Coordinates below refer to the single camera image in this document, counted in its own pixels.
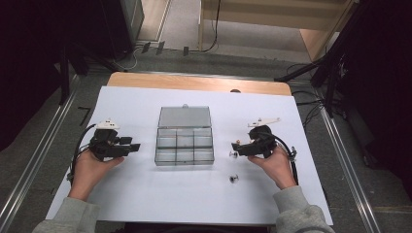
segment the person's left hand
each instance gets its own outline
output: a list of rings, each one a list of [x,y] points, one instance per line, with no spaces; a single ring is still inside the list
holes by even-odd
[[[77,159],[75,177],[68,197],[86,201],[94,186],[106,173],[123,161],[124,157],[118,157],[102,162],[90,150],[83,151]]]

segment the small object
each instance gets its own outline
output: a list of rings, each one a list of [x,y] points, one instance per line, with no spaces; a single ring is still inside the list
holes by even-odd
[[[146,44],[143,46],[142,53],[147,52],[147,51],[149,50],[149,47],[150,47],[150,46],[151,46],[151,43],[150,43],[150,42],[146,43]]]
[[[189,47],[183,47],[183,56],[189,55]]]
[[[155,52],[155,54],[160,55],[161,52],[163,51],[163,47],[164,47],[164,41],[162,41],[158,44],[157,51]]]
[[[120,127],[110,119],[101,121],[96,126],[97,129],[120,129]]]
[[[231,183],[237,183],[239,181],[239,177],[237,176],[237,174],[235,174],[235,175],[230,176],[229,180]]]
[[[229,156],[230,156],[230,157],[237,158],[237,155],[239,155],[237,151],[235,151],[235,152],[230,151],[230,153],[229,153]]]
[[[270,123],[274,123],[274,122],[278,122],[281,121],[281,119],[279,117],[277,118],[259,118],[257,120],[257,122],[253,122],[253,123],[249,123],[248,127],[258,127],[258,126],[262,126],[262,125],[266,125],[266,124],[270,124]]]

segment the gray floor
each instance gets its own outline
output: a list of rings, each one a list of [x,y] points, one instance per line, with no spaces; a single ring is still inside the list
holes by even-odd
[[[168,39],[166,45],[168,45],[167,42],[172,44],[172,41]],[[188,56],[183,56],[181,50],[164,50],[160,55],[155,53],[156,49],[154,48],[146,53],[137,50],[135,52],[137,63],[129,72],[154,71],[223,75],[237,76],[247,80],[272,81],[275,77],[286,75],[288,68],[293,64],[302,62],[299,56],[297,58],[283,56],[284,53],[276,53],[276,51],[271,53],[274,57],[268,57],[265,53],[263,56],[245,57],[239,53],[227,55],[216,52],[191,53]],[[130,55],[119,63],[131,67],[135,64],[135,60]],[[106,84],[111,75],[98,64],[90,63],[90,67],[89,74],[86,77],[80,77],[81,85],[74,102],[8,232],[30,232],[46,216],[52,202],[52,192],[64,179],[74,147],[86,127],[79,125],[85,112],[79,110],[78,107],[92,108],[97,100],[100,86]],[[298,66],[291,67],[289,72],[297,68]],[[289,85],[292,91],[307,90],[313,92],[308,80],[310,80],[309,73],[297,78],[296,81],[289,82]],[[310,94],[296,93],[295,99],[296,102],[300,103],[311,101],[314,97]],[[14,143],[0,152],[0,177],[2,178],[0,179],[0,200],[2,205],[4,205],[4,200],[17,183],[27,161],[46,131],[57,110],[58,101],[59,91],[27,123]],[[302,121],[314,107],[313,105],[305,105],[298,108]],[[410,221],[411,201],[404,192],[400,180],[386,170],[372,170],[366,167],[350,125],[340,116],[336,116],[334,120],[356,168],[363,190],[375,210],[382,231],[410,232],[412,229]],[[334,221],[333,228],[336,232],[366,232],[358,206],[348,186],[347,178],[343,173],[321,115],[313,117],[307,126],[306,136],[330,204]],[[119,228],[122,228],[121,222],[99,221],[96,232],[109,233]]]

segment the person's right hand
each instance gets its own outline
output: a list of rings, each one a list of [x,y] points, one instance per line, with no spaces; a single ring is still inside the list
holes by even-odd
[[[276,147],[268,158],[248,156],[248,159],[261,167],[280,189],[296,185],[287,153],[281,147]]]

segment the black stand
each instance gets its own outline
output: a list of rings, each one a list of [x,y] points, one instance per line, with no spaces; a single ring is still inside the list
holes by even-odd
[[[320,87],[326,79],[329,79],[326,90],[325,108],[330,117],[332,114],[332,100],[334,89],[336,88],[337,80],[339,79],[339,63],[344,55],[344,49],[348,43],[348,38],[353,35],[353,28],[355,28],[357,22],[360,20],[363,12],[369,5],[369,1],[360,1],[355,12],[352,14],[351,18],[346,23],[343,30],[339,33],[336,41],[333,43],[330,50],[319,60],[308,64],[291,74],[288,74],[281,78],[275,78],[275,82],[288,82],[306,72],[309,72],[315,68],[318,68],[311,80],[311,85],[314,87]]]
[[[66,40],[60,53],[61,98],[59,105],[62,105],[70,94],[69,60],[75,69],[76,74],[87,75],[88,66],[84,60],[84,55],[99,62],[113,73],[119,71],[116,66],[101,58],[91,50],[88,50],[77,43]]]

